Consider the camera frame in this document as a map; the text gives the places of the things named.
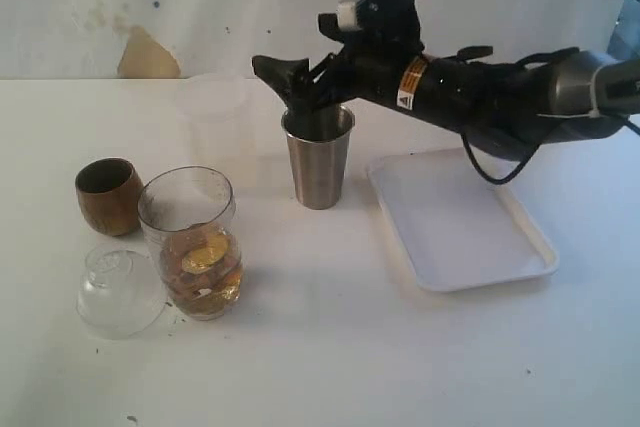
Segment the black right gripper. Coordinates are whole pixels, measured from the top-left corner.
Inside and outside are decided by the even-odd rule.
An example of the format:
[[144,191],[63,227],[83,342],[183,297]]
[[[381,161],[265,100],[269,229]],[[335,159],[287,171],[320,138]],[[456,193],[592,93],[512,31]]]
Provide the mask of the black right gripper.
[[252,57],[255,76],[287,107],[308,110],[284,113],[288,134],[302,140],[336,139],[345,131],[345,114],[338,103],[369,94],[376,101],[383,100],[392,81],[399,78],[401,67],[424,50],[415,1],[389,0],[378,22],[353,32],[339,29],[336,9],[320,13],[319,32],[342,48],[311,70],[308,58]]

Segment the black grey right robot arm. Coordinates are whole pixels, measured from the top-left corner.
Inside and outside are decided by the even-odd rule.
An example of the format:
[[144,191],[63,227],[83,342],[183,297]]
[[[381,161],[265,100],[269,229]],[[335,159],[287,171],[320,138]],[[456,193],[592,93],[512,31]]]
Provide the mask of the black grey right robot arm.
[[255,75],[295,111],[364,99],[520,160],[549,143],[602,139],[639,111],[639,63],[576,47],[491,64],[489,46],[426,53],[415,0],[341,0],[318,17],[340,44],[319,64],[257,55]]

